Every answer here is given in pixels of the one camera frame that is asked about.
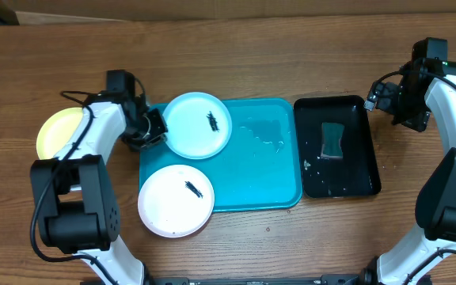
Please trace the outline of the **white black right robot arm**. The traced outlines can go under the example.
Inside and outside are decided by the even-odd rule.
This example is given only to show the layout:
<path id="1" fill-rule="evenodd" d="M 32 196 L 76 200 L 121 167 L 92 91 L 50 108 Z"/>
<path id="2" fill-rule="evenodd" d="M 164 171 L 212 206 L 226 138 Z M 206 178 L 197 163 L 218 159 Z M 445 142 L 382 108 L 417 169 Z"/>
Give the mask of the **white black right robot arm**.
<path id="1" fill-rule="evenodd" d="M 417 197 L 415 225 L 362 270 L 357 284 L 429 284 L 427 273 L 456 255 L 456 62 L 421 58 L 396 73 L 401 76 L 397 85 L 387 75 L 372 84 L 365 109 L 387 100 L 382 110 L 395 124 L 416 111 L 433 115 L 444 157 Z"/>

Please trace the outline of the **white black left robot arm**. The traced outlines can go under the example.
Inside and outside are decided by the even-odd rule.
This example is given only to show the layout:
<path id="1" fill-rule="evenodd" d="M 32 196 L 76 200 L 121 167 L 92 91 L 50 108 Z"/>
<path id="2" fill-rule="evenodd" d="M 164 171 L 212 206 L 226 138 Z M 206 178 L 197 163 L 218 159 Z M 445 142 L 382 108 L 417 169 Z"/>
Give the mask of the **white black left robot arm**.
<path id="1" fill-rule="evenodd" d="M 118 140 L 140 151 L 165 140 L 162 115 L 127 92 L 87 93 L 82 119 L 52 158 L 30 169 L 35 209 L 29 237 L 42 260 L 83 260 L 104 284 L 152 284 L 120 236 L 120 209 L 106 164 Z"/>

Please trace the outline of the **white plate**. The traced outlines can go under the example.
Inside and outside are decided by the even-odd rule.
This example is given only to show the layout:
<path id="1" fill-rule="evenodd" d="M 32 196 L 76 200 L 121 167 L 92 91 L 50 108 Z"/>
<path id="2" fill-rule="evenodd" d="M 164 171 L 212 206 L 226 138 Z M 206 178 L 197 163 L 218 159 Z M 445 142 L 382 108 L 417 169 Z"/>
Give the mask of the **white plate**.
<path id="1" fill-rule="evenodd" d="M 143 224 L 164 238 L 182 238 L 200 230 L 215 204 L 209 179 L 189 165 L 170 165 L 153 173 L 138 197 Z"/>

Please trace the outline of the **green sponge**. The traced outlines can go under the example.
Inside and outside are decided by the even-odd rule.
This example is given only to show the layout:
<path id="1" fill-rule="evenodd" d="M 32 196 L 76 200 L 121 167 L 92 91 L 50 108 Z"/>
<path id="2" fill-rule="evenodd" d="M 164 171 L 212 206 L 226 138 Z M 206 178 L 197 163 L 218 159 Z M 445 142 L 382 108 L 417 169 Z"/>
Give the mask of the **green sponge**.
<path id="1" fill-rule="evenodd" d="M 344 125 L 340 123 L 324 122 L 322 129 L 321 157 L 339 159 L 343 157 L 341 140 L 344 133 Z"/>

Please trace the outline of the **yellow plate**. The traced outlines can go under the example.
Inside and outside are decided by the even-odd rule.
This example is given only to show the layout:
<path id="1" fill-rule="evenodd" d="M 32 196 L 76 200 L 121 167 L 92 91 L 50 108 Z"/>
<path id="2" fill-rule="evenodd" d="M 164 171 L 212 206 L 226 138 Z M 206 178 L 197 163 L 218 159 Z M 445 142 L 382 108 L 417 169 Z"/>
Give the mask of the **yellow plate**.
<path id="1" fill-rule="evenodd" d="M 50 159 L 69 141 L 83 117 L 80 107 L 65 108 L 42 125 L 37 139 L 36 152 L 39 159 Z"/>

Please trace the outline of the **light blue plate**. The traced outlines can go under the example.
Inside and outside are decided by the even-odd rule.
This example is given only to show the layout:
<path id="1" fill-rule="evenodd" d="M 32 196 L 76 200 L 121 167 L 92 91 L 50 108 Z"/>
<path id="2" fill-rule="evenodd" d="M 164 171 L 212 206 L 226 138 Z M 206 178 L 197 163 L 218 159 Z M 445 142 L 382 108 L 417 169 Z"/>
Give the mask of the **light blue plate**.
<path id="1" fill-rule="evenodd" d="M 228 108 L 209 93 L 184 93 L 167 104 L 162 116 L 166 145 L 183 158 L 213 157 L 225 148 L 232 134 Z"/>

